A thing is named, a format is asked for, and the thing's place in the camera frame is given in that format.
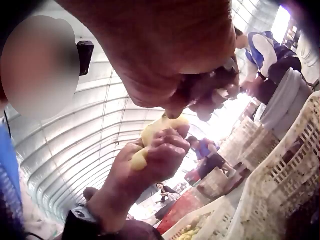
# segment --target white plastic crate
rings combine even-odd
[[[221,169],[215,167],[207,176],[205,176],[198,184],[203,187],[205,193],[214,197],[219,196],[224,192],[224,187],[228,182],[228,177]]]
[[[319,97],[318,91],[308,98],[284,138],[247,179],[225,239],[281,239],[286,217],[319,189]],[[298,137],[303,145],[284,160]]]
[[[189,225],[196,216],[201,216],[209,212],[216,211],[224,201],[227,201],[227,199],[225,196],[222,196],[216,199],[215,201],[207,204],[206,206],[203,206],[202,208],[199,208],[191,213],[188,213],[183,218],[181,218],[179,222],[177,222],[168,231],[166,231],[162,235],[162,237],[164,238],[164,240],[178,239],[182,234],[181,233],[182,229],[184,229],[187,225]]]
[[[223,201],[219,208],[208,217],[204,226],[192,240],[223,239],[228,232],[235,211],[236,209],[227,199]]]
[[[238,156],[242,150],[243,144],[250,139],[256,132],[258,126],[246,116],[240,125],[232,132],[232,134],[221,145],[218,153],[231,166],[239,163]]]
[[[254,171],[278,143],[279,140],[272,131],[268,131],[260,125],[255,134],[244,144],[238,160],[250,171]]]

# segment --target watch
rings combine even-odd
[[[90,214],[84,204],[76,204],[76,207],[68,212],[62,240],[64,239],[98,239],[101,228],[98,221]]]

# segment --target blue vest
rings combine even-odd
[[[246,57],[249,59],[250,62],[252,62],[253,64],[257,65],[257,67],[259,69],[262,68],[263,66],[263,55],[254,47],[252,38],[254,35],[259,34],[259,35],[263,35],[264,37],[267,37],[269,39],[272,40],[272,43],[270,43],[270,45],[272,45],[273,49],[275,50],[276,56],[277,56],[277,60],[281,59],[284,56],[293,56],[295,55],[295,53],[293,51],[291,51],[289,48],[287,48],[284,45],[281,45],[280,43],[278,43],[274,38],[273,38],[273,34],[270,31],[265,31],[265,32],[261,32],[261,33],[257,33],[257,32],[250,32],[248,34],[248,41],[249,41],[249,47],[251,50],[251,54],[248,50],[245,51],[245,55]]]

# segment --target plastic crate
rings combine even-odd
[[[319,92],[313,93],[272,153],[247,179],[225,239],[281,239],[286,218],[319,189]],[[303,144],[289,159],[297,138]]]
[[[238,156],[241,153],[243,144],[250,139],[256,132],[258,126],[246,116],[240,125],[235,128],[231,135],[221,145],[218,153],[222,156],[231,166],[239,163]]]
[[[193,237],[192,240],[220,240],[228,232],[230,223],[235,214],[235,207],[225,199],[217,210],[215,210],[207,219],[204,226]]]
[[[203,178],[198,187],[202,187],[205,193],[211,197],[219,196],[224,192],[224,187],[228,182],[228,177],[221,169],[215,167],[205,178]]]
[[[260,125],[255,134],[244,144],[239,161],[254,171],[279,143],[278,138]]]
[[[222,196],[215,201],[207,204],[206,206],[203,206],[202,208],[199,208],[183,218],[179,222],[177,222],[173,227],[171,227],[168,231],[166,231],[162,237],[164,240],[175,240],[178,239],[181,236],[181,231],[184,229],[187,225],[189,225],[193,219],[196,216],[201,216],[209,212],[217,211],[217,209],[220,208],[221,204],[225,201],[228,201],[225,196]]]
[[[207,204],[198,198],[195,191],[193,188],[189,189],[172,205],[157,227],[160,234],[164,234],[187,214]]]

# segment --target wrist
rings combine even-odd
[[[124,225],[131,206],[143,191],[132,191],[121,184],[106,180],[101,189],[88,201],[87,208],[98,220],[104,233],[118,232]]]

